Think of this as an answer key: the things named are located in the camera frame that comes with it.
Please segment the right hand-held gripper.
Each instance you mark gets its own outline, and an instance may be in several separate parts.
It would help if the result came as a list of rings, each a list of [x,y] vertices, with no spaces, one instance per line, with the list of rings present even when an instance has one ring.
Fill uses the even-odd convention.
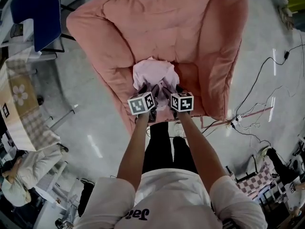
[[[167,87],[162,88],[163,94],[166,99],[170,100],[170,109],[173,112],[173,117],[178,118],[177,113],[190,112],[194,107],[194,96],[191,92],[183,92],[183,88],[176,85],[176,92],[172,93]]]

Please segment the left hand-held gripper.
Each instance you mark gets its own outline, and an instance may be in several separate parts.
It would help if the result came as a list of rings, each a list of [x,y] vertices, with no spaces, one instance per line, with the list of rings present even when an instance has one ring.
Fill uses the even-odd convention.
[[[128,99],[128,105],[132,115],[140,115],[144,113],[149,113],[149,123],[154,123],[156,121],[156,108],[160,87],[156,84],[151,92],[147,92],[147,84],[143,84],[139,90],[139,94]]]

